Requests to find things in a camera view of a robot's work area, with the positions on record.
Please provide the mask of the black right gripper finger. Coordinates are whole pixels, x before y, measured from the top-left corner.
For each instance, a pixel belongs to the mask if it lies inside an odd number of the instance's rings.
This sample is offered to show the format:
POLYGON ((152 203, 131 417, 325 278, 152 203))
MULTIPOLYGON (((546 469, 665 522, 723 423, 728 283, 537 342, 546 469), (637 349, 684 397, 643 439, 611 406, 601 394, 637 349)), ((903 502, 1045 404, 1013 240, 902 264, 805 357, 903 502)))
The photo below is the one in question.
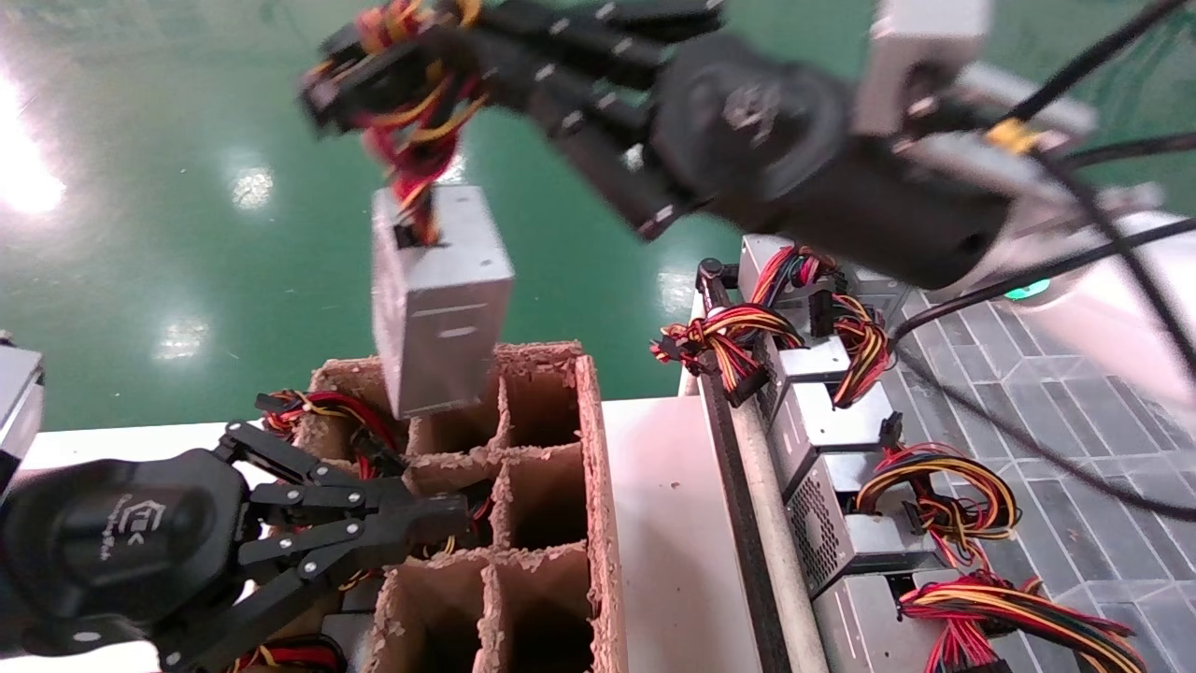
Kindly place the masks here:
POLYGON ((624 163, 627 149, 647 145, 649 108, 521 48, 350 48, 304 77, 304 111, 316 131, 364 137, 383 163, 399 209, 413 219, 415 241, 434 238, 432 183, 484 108, 537 127, 642 241, 654 241, 688 212, 675 179, 624 163))
POLYGON ((722 25, 720 1, 385 1, 329 36, 323 61, 397 50, 448 63, 658 63, 722 25))

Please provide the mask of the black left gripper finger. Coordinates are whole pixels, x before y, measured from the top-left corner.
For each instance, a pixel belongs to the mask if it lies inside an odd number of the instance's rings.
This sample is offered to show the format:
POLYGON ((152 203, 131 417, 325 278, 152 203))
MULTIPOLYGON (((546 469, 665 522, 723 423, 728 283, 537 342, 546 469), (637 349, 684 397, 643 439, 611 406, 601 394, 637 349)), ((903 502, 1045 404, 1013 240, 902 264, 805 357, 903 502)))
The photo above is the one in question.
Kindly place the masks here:
POLYGON ((460 494, 419 497, 401 478, 364 479, 246 422, 219 439, 222 463, 248 463, 275 477, 252 487, 250 510, 266 524, 334 524, 379 516, 382 524, 466 524, 460 494))
POLYGON ((321 524, 300 533, 239 546, 234 579, 260 588, 209 618, 163 631, 154 644, 165 672, 219 672, 350 576, 399 564, 417 546, 465 534, 466 519, 364 519, 321 524))

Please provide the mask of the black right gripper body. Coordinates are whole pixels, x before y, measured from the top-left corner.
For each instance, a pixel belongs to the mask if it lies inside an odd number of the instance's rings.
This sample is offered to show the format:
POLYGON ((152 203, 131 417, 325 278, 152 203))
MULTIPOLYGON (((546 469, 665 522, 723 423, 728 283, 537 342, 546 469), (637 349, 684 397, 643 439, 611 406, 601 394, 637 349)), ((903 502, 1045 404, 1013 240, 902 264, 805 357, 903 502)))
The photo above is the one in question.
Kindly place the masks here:
POLYGON ((853 90, 736 37, 676 47, 654 85, 652 153, 700 210, 770 227, 846 149, 853 90))

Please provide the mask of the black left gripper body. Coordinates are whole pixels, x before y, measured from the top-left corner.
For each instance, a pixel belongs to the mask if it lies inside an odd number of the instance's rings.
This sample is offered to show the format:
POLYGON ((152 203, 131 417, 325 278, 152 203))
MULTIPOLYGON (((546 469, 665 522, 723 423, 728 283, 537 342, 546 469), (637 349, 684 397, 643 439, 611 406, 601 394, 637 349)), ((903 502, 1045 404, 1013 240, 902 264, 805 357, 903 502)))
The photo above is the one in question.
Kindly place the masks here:
POLYGON ((17 478, 4 498, 4 657, 150 640, 227 608, 248 492, 205 449, 17 478))

